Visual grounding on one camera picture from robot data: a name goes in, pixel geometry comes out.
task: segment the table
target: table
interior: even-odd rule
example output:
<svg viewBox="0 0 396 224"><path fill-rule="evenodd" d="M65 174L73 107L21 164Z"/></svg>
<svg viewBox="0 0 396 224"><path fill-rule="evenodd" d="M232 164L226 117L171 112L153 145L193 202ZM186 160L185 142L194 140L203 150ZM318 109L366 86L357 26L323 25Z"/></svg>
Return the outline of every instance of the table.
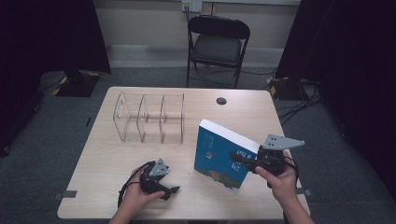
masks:
<svg viewBox="0 0 396 224"><path fill-rule="evenodd" d="M182 144L121 142L113 122L120 92L132 94L181 94L185 99L185 132ZM227 100L218 105L217 98ZM267 91L112 87L99 110L87 143L67 190L75 198L63 198L60 218L112 218L119 190L132 170L162 158L170 173L161 184L180 186L168 201L150 203L135 219L282 219L282 209L266 182L249 173L234 194L193 169L198 126L209 119L258 143L267 134L283 135L271 95ZM299 195L309 208L304 195Z"/></svg>

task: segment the person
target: person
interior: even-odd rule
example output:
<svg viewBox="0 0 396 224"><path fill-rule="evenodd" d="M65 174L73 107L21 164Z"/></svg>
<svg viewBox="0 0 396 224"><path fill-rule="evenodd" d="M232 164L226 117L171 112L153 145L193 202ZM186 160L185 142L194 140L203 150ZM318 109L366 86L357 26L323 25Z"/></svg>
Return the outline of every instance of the person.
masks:
<svg viewBox="0 0 396 224"><path fill-rule="evenodd" d="M292 163L288 158L290 157L287 151L283 151L287 162ZM287 166L282 175L274 176L260 166L255 168L258 175L267 180L272 185L272 192L274 198L279 202L283 212L288 219L289 224L304 223L311 224L314 221L305 211L296 194L296 173L294 169ZM141 172L131 180L131 184L125 191L123 201L117 210L116 214L111 218L110 224L124 224L129 223L133 216L142 210L148 203L160 199L163 191L158 191L151 194L145 194L138 181L140 180Z"/></svg>

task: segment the acrylic divider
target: acrylic divider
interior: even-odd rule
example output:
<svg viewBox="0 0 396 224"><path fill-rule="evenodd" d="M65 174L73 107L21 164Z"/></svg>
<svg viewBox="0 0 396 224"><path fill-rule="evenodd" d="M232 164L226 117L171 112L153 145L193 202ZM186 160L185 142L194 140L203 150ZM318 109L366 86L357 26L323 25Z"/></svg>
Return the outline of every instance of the acrylic divider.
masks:
<svg viewBox="0 0 396 224"><path fill-rule="evenodd" d="M183 143L184 94L121 92L114 123L123 142Z"/></svg>

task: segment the black partition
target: black partition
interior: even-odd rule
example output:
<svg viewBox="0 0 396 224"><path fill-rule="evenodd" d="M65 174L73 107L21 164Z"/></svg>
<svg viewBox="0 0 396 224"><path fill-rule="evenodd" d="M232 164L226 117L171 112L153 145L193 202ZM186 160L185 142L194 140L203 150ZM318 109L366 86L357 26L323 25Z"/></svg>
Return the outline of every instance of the black partition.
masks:
<svg viewBox="0 0 396 224"><path fill-rule="evenodd" d="M396 199L396 6L302 0L276 78L319 83L347 138Z"/></svg>
<svg viewBox="0 0 396 224"><path fill-rule="evenodd" d="M0 150L34 113L40 78L68 67L110 73L92 0L0 3Z"/></svg>

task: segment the blue book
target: blue book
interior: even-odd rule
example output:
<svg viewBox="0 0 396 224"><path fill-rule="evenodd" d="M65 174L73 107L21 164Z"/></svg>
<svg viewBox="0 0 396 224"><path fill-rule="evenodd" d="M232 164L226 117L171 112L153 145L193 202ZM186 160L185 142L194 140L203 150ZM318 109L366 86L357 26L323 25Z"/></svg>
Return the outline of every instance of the blue book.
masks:
<svg viewBox="0 0 396 224"><path fill-rule="evenodd" d="M199 125L194 169L230 191L237 192L248 174L247 168L231 154L255 159L260 144L212 121Z"/></svg>

